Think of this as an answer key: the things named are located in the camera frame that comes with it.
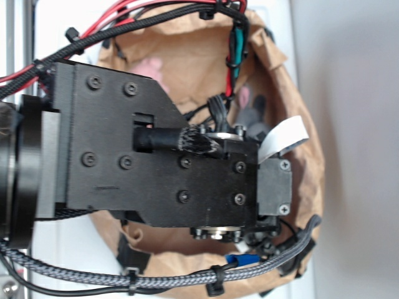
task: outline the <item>gray wall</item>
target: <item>gray wall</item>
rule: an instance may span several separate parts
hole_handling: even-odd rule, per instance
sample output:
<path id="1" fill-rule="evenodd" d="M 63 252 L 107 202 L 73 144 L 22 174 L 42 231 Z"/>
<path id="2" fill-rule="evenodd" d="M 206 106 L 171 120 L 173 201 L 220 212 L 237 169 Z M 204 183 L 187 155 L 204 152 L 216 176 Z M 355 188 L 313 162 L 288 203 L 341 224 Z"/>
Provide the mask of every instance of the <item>gray wall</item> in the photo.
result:
<path id="1" fill-rule="evenodd" d="M 327 162 L 318 299 L 399 298 L 399 1 L 292 0 Z"/>

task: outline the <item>crumpled brown paper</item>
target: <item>crumpled brown paper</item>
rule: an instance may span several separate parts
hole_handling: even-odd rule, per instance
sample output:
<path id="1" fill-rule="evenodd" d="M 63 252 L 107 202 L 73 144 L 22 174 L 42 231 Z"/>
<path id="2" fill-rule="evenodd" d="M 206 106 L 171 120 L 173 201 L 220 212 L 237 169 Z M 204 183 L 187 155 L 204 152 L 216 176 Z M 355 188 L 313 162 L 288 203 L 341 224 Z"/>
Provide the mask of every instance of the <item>crumpled brown paper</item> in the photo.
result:
<path id="1" fill-rule="evenodd" d="M 154 9 L 146 16 L 165 10 Z M 252 24 L 249 55 L 241 67 L 236 91 L 245 83 L 253 94 L 264 95 L 267 99 L 265 121 L 270 125 L 301 115 L 310 136 L 308 142 L 286 155 L 291 161 L 293 172 L 292 212 L 286 220 L 294 227 L 304 228 L 312 215 L 321 216 L 323 211 L 322 148 L 309 112 L 283 66 L 287 57 L 266 35 L 261 19 L 252 11 L 246 14 Z M 117 37 L 108 49 L 102 49 L 98 65 L 128 71 L 145 57 L 161 58 L 161 71 L 164 83 L 170 88 L 169 96 L 185 113 L 206 103 L 208 97 L 224 91 L 227 72 L 225 58 L 231 26 L 232 21 L 221 14 L 215 15 L 212 21 L 201 20 L 197 14 L 181 17 Z M 125 59 L 117 55 L 117 48 Z M 233 105 L 230 120 L 234 119 L 237 111 L 237 106 Z M 203 110 L 192 122 L 203 121 L 207 116 L 208 112 Z M 223 255 L 235 250 L 233 244 L 193 240 L 188 229 L 153 228 L 133 222 L 121 227 L 120 221 L 106 211 L 93 214 L 92 219 L 114 254 L 117 254 L 121 232 L 128 237 L 132 248 L 153 253 L 145 276 L 183 275 L 212 265 L 222 265 L 226 263 Z M 312 236 L 317 240 L 319 229 L 315 229 Z M 287 237 L 289 232 L 283 231 L 281 239 Z M 280 277 L 278 271 L 274 270 L 247 280 L 226 282 L 226 293 L 219 298 L 238 298 L 290 282 L 298 273 L 304 273 L 309 259 L 310 254 L 302 261 L 297 272 L 285 277 Z M 208 297 L 204 286 L 176 288 L 161 296 L 179 299 Z"/>

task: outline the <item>black screw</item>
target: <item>black screw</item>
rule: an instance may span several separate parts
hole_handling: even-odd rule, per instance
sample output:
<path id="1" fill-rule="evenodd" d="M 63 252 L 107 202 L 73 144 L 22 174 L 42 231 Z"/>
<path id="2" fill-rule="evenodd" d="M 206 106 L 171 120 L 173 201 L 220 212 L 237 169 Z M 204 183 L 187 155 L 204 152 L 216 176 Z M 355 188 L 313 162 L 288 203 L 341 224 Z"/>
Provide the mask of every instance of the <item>black screw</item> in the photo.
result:
<path id="1" fill-rule="evenodd" d="M 94 153 L 84 153 L 82 156 L 82 163 L 84 166 L 93 167 L 97 164 L 97 158 Z"/>
<path id="2" fill-rule="evenodd" d="M 245 200 L 246 200 L 246 196 L 241 193 L 237 194 L 234 197 L 234 202 L 239 206 L 242 206 L 243 204 L 245 204 Z"/>
<path id="3" fill-rule="evenodd" d="M 237 173 L 245 173 L 246 169 L 247 169 L 247 165 L 244 162 L 242 162 L 242 161 L 237 162 L 234 165 L 234 171 L 237 172 Z"/>
<path id="4" fill-rule="evenodd" d="M 136 93 L 137 93 L 137 85 L 135 83 L 133 83 L 133 82 L 127 82 L 123 86 L 123 92 L 128 97 L 132 97 L 132 96 L 136 95 Z"/>
<path id="5" fill-rule="evenodd" d="M 183 168 L 190 168 L 191 160 L 189 158 L 182 157 L 180 159 L 180 166 L 183 167 Z"/>
<path id="6" fill-rule="evenodd" d="M 186 204 L 190 201 L 190 194 L 187 190 L 180 191 L 178 193 L 178 199 L 182 204 Z"/>
<path id="7" fill-rule="evenodd" d="M 90 76 L 87 78 L 87 85 L 92 90 L 100 89 L 102 85 L 101 78 L 96 75 Z"/>
<path id="8" fill-rule="evenodd" d="M 133 159 L 131 156 L 123 156 L 119 160 L 119 165 L 123 169 L 131 169 L 133 167 Z"/>

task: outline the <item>cable tie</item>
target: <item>cable tie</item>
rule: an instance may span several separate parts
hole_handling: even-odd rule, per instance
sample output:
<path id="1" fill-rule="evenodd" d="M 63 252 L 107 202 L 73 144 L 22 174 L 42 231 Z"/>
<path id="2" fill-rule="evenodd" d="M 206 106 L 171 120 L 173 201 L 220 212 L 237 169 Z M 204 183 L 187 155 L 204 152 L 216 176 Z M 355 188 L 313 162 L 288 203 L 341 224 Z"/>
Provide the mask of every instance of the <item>cable tie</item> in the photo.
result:
<path id="1" fill-rule="evenodd" d="M 71 44 L 80 40 L 79 31 L 76 30 L 75 27 L 68 28 L 67 32 L 65 32 L 65 37 L 69 40 Z M 84 52 L 84 50 L 78 50 L 76 54 L 82 55 Z"/>
<path id="2" fill-rule="evenodd" d="M 216 14 L 223 7 L 223 0 L 216 0 L 213 11 L 200 12 L 199 18 L 202 20 L 213 20 L 214 14 Z"/>
<path id="3" fill-rule="evenodd" d="M 130 277 L 128 294 L 129 296 L 134 296 L 137 291 L 136 281 L 139 269 L 133 267 L 127 267 L 125 268 L 125 271 L 127 272 L 127 275 Z"/>
<path id="4" fill-rule="evenodd" d="M 225 278 L 224 270 L 221 266 L 216 265 L 212 266 L 211 270 L 213 270 L 216 274 L 216 282 L 209 283 L 206 285 L 206 291 L 208 292 L 209 297 L 216 297 L 224 294 L 223 282 Z"/>
<path id="5" fill-rule="evenodd" d="M 242 63 L 242 62 L 240 62 L 239 64 L 234 64 L 234 63 L 232 63 L 232 62 L 229 61 L 229 58 L 228 58 L 228 57 L 226 57 L 226 65 L 227 65 L 229 68 L 231 68 L 231 69 L 236 69 L 236 68 L 240 67 L 240 66 L 241 66 L 241 63 Z"/>
<path id="6" fill-rule="evenodd" d="M 33 61 L 33 64 L 35 65 L 35 68 L 36 68 L 36 74 L 39 76 L 39 78 L 40 78 L 41 80 L 44 80 L 44 78 L 45 78 L 46 75 L 47 75 L 47 69 L 46 69 L 46 67 L 44 66 L 43 61 L 41 61 L 41 60 L 39 60 L 39 59 L 35 59 L 35 60 Z"/>

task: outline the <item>green wire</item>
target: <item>green wire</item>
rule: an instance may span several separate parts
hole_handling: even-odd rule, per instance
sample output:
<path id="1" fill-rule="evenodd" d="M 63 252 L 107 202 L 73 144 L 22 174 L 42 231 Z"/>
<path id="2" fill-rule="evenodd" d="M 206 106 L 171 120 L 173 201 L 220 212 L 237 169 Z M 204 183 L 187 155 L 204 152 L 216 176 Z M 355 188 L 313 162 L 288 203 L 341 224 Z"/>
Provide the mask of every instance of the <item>green wire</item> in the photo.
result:
<path id="1" fill-rule="evenodd" d="M 236 28 L 236 59 L 234 64 L 239 65 L 243 59 L 243 50 L 244 50 L 244 32 L 242 29 Z M 239 75 L 239 67 L 234 70 L 234 76 L 238 78 Z"/>

